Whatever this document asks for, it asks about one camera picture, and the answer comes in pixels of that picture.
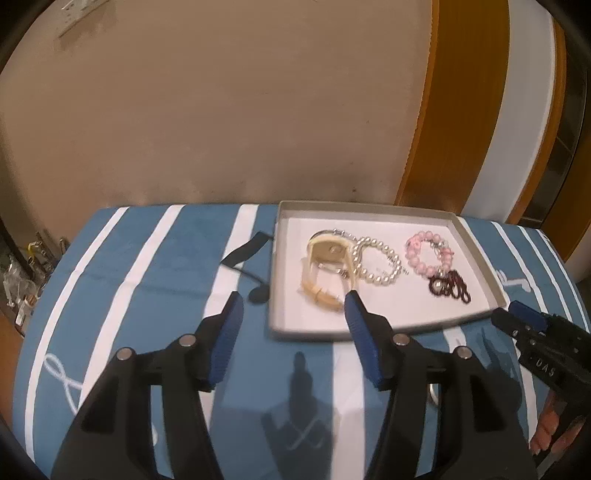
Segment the blue tablecloth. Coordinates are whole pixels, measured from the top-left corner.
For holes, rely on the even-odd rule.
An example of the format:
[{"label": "blue tablecloth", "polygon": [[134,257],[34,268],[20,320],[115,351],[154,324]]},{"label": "blue tablecloth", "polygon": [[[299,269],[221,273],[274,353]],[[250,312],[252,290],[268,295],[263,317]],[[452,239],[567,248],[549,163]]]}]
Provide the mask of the blue tablecloth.
[{"label": "blue tablecloth", "polygon": [[[256,232],[273,234],[275,205],[173,205],[98,211],[47,284],[22,347],[14,389],[17,439],[49,474],[80,403],[123,346],[160,349],[219,311],[252,278],[220,260]],[[463,219],[510,300],[557,313],[589,331],[576,288],[540,231]],[[269,241],[243,268],[263,279]],[[228,372],[204,398],[212,442],[227,480],[359,479],[375,447],[388,394],[361,375],[350,343],[277,342],[266,332],[267,305],[245,303]],[[429,348],[468,344],[485,366],[519,381],[518,416],[535,430],[547,389],[517,362],[512,340],[489,320],[418,335]],[[436,428],[427,411],[418,473],[430,470]],[[158,469],[171,475],[161,396],[152,392]]]}]

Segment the screw head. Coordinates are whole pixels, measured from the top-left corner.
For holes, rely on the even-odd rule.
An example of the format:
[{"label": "screw head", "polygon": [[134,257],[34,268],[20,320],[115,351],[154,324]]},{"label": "screw head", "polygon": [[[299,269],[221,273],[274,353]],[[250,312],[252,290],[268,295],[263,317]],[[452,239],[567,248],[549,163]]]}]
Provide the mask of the screw head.
[{"label": "screw head", "polygon": [[123,348],[117,350],[115,355],[119,360],[128,360],[133,354],[134,351],[131,348],[124,346]]},{"label": "screw head", "polygon": [[410,338],[405,333],[397,333],[392,337],[392,340],[398,346],[408,345],[410,343]]},{"label": "screw head", "polygon": [[186,333],[178,339],[178,342],[181,346],[192,346],[196,341],[197,339],[192,333]]},{"label": "screw head", "polygon": [[456,348],[456,354],[458,357],[468,360],[472,357],[472,350],[470,350],[467,346],[459,346]]}]

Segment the finger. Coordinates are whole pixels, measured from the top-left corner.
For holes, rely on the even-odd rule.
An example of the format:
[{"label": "finger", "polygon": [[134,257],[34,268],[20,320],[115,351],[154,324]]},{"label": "finger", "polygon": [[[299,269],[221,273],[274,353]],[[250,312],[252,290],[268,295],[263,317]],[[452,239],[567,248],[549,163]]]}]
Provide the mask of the finger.
[{"label": "finger", "polygon": [[549,411],[545,414],[540,415],[538,428],[542,427],[547,433],[550,434],[550,436],[552,436],[558,428],[559,420],[560,418],[555,411]]},{"label": "finger", "polygon": [[540,452],[540,445],[538,445],[538,442],[535,441],[535,438],[532,438],[530,441],[530,451],[531,453],[533,453],[534,455],[537,455]]},{"label": "finger", "polygon": [[550,442],[552,441],[552,435],[550,435],[544,429],[538,429],[534,433],[534,439],[542,450],[547,450],[550,446]]},{"label": "finger", "polygon": [[542,409],[542,415],[547,411],[554,411],[554,404],[556,403],[556,393],[554,390],[548,390],[548,395],[546,396],[546,401],[544,402],[544,408]]},{"label": "finger", "polygon": [[573,425],[552,445],[550,451],[552,453],[564,452],[574,442],[574,439],[583,428],[584,423],[584,420],[573,422]]}]

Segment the pearl necklace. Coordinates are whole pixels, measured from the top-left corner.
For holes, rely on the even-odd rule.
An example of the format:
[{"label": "pearl necklace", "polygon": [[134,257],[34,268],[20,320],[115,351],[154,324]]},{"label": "pearl necklace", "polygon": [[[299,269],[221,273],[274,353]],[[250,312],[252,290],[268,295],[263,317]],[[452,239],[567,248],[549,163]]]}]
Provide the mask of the pearl necklace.
[{"label": "pearl necklace", "polygon": [[[358,278],[361,278],[362,280],[365,280],[367,283],[378,286],[388,286],[394,283],[402,272],[408,275],[406,269],[402,267],[402,262],[396,254],[396,252],[394,251],[394,249],[390,248],[389,245],[386,245],[384,242],[381,242],[380,240],[376,238],[371,238],[369,236],[363,236],[357,239],[357,237],[355,237],[351,233],[336,228],[333,230],[321,230],[320,232],[316,232],[314,235],[312,235],[310,240],[312,240],[312,238],[314,238],[315,236],[323,235],[326,233],[346,238],[354,244],[351,251],[351,256],[353,257],[353,270],[351,274],[357,276]],[[368,247],[375,248],[378,251],[382,252],[384,255],[386,255],[386,257],[388,258],[388,263],[390,263],[390,265],[392,266],[392,271],[389,274],[386,273],[384,275],[379,275],[377,273],[370,273],[368,269],[363,266],[363,251]],[[337,271],[329,265],[317,265],[318,268],[321,268],[322,270],[328,270],[333,273],[339,273],[343,276],[349,274],[348,272],[343,271],[342,269],[338,269]]]}]

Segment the beige wall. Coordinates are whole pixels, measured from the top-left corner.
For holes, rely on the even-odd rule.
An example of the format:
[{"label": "beige wall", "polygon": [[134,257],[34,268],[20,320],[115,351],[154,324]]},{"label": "beige wall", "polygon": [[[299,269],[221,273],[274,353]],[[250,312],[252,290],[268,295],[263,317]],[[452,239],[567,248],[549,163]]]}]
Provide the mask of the beige wall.
[{"label": "beige wall", "polygon": [[98,208],[391,202],[428,1],[111,0],[46,10],[0,76],[0,215],[73,237]]}]

